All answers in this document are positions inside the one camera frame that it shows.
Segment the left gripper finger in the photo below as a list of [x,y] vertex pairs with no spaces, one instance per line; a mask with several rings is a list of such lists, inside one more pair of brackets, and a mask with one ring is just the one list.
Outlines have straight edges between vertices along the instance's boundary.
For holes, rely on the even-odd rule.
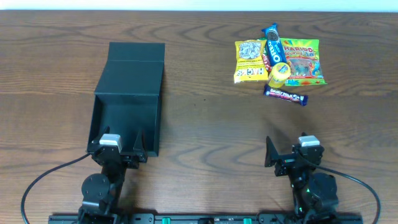
[[91,140],[90,144],[92,145],[101,145],[100,140],[103,137],[104,134],[109,134],[110,132],[110,127],[107,126],[105,127],[102,131],[99,132],[99,134],[93,139]]
[[144,141],[144,133],[142,129],[138,130],[136,140],[133,145],[133,151],[135,154],[147,154],[145,141]]

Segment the black gift box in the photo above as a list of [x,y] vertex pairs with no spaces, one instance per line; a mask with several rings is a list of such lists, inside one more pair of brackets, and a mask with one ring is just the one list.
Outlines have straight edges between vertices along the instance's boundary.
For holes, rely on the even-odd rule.
[[159,155],[163,43],[112,42],[95,88],[89,141],[105,128],[131,149],[142,133],[148,156]]

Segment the yellow round candy tub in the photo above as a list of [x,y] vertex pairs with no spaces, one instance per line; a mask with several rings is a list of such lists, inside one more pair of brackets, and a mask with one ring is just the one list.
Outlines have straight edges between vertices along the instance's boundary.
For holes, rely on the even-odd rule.
[[268,85],[272,88],[280,88],[291,74],[290,66],[287,63],[279,62],[272,67],[269,74]]

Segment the green Haribo gummy bag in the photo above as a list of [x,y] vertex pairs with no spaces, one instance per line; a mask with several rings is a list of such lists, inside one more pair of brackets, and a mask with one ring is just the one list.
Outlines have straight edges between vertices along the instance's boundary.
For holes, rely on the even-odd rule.
[[291,76],[286,86],[326,85],[321,64],[318,39],[281,38]]

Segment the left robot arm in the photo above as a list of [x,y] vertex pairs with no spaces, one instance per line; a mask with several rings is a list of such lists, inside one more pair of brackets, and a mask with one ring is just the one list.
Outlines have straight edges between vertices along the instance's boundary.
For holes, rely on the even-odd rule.
[[100,173],[91,174],[82,183],[82,205],[77,224],[129,223],[129,215],[118,202],[127,169],[138,169],[147,162],[147,151],[142,130],[138,130],[133,145],[125,146],[119,134],[111,134],[110,127],[90,136],[87,153],[102,167]]

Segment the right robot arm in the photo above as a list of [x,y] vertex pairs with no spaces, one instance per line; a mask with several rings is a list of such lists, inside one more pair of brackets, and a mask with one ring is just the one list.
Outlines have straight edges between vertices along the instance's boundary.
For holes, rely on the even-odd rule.
[[324,147],[314,136],[305,133],[292,146],[290,154],[280,155],[270,137],[266,137],[265,167],[274,167],[277,177],[287,176],[292,188],[294,213],[284,223],[317,223],[335,218],[338,205],[335,177],[314,173],[321,163]]

